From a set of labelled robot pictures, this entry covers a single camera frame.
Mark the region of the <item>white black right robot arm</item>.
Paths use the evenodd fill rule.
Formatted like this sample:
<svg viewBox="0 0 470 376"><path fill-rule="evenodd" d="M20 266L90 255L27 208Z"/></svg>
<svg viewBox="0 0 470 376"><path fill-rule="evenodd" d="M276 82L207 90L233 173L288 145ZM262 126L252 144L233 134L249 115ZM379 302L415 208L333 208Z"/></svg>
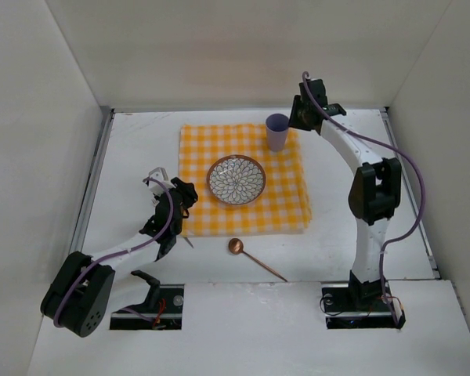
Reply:
<svg viewBox="0 0 470 376"><path fill-rule="evenodd" d="M362 312L374 306L386 287L380 269L386 231L400 205L402 167L395 158L379 156L367 137L334 120L346 111L329 104L324 83L305 72L293 99L291 128L314 131L339 153L353 174L348 205L356 219L356 256L346 287L327 293L340 310Z"/></svg>

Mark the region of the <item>yellow white checkered cloth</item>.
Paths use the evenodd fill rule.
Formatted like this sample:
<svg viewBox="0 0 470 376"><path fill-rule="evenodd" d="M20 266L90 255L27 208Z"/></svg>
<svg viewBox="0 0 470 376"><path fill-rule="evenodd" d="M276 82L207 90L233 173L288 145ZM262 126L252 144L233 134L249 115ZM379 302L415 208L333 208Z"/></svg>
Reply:
<svg viewBox="0 0 470 376"><path fill-rule="evenodd" d="M247 205L230 206L209 191L210 167L220 158L244 155L266 174L262 195ZM193 183L197 203L183 223L192 237L247 236L302 231L312 218L298 133L287 134L285 148L267 146L263 124L184 125L180 130L179 178Z"/></svg>

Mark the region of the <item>floral patterned ceramic plate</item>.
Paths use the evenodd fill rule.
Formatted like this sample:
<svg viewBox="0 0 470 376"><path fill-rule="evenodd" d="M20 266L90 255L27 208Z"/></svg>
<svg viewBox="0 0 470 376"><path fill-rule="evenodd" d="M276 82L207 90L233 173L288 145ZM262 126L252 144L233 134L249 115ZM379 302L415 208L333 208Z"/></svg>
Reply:
<svg viewBox="0 0 470 376"><path fill-rule="evenodd" d="M208 170L206 183L220 203L243 206L258 199L266 188L266 173L253 158L232 154L218 159Z"/></svg>

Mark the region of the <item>lilac plastic cup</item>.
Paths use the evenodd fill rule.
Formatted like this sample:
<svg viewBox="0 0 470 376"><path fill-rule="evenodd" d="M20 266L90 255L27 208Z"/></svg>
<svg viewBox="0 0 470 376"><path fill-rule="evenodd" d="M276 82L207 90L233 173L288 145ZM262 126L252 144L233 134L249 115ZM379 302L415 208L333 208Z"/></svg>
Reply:
<svg viewBox="0 0 470 376"><path fill-rule="evenodd" d="M271 114L266 119L266 142L273 152L284 149L289 130L289 118L284 114Z"/></svg>

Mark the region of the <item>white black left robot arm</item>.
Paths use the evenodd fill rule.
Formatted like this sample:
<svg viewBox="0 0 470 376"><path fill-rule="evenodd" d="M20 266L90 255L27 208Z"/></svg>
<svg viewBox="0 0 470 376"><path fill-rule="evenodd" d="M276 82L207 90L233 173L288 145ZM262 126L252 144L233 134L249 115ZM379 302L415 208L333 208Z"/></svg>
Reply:
<svg viewBox="0 0 470 376"><path fill-rule="evenodd" d="M55 327L84 338L110 310L132 313L153 329L163 328L161 316L172 302L161 296L160 281L142 268L152 261L151 251L161 260L172 250L198 194L193 183L178 177L159 181L150 176L145 183L154 194L154 214L134 237L92 255L75 251L63 262L40 305L41 314Z"/></svg>

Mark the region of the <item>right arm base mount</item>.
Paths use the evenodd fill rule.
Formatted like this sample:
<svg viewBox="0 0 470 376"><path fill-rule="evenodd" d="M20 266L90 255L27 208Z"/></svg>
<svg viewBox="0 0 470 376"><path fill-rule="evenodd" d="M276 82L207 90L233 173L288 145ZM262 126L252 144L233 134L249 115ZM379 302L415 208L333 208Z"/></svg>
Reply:
<svg viewBox="0 0 470 376"><path fill-rule="evenodd" d="M320 309L327 329L396 329L407 319L400 299L389 293L374 293L365 301L357 301L347 284L325 284L321 288Z"/></svg>

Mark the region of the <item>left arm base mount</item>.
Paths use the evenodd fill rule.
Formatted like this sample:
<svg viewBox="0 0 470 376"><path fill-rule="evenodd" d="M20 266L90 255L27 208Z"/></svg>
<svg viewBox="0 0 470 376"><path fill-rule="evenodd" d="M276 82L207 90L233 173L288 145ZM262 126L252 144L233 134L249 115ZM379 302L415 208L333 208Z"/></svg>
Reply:
<svg viewBox="0 0 470 376"><path fill-rule="evenodd" d="M112 331L177 331L182 328L185 286L163 284L141 270L114 284L107 312Z"/></svg>

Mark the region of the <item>copper spoon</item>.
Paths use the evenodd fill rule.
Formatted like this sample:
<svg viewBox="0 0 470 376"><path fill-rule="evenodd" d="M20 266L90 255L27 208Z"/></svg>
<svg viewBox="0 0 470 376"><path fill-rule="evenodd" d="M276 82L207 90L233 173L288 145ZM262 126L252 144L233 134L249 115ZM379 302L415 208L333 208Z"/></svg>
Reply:
<svg viewBox="0 0 470 376"><path fill-rule="evenodd" d="M273 274L275 277L279 278L283 282L287 282L287 279L283 277L280 273L278 273L275 269L272 269L268 265L266 265L264 262L260 261L253 255L250 255L244 250L244 243L242 242L241 239L239 238L232 238L228 242L228 250L232 255L245 255L247 256L250 260L255 262L257 265L261 266L263 269L268 271L269 273Z"/></svg>

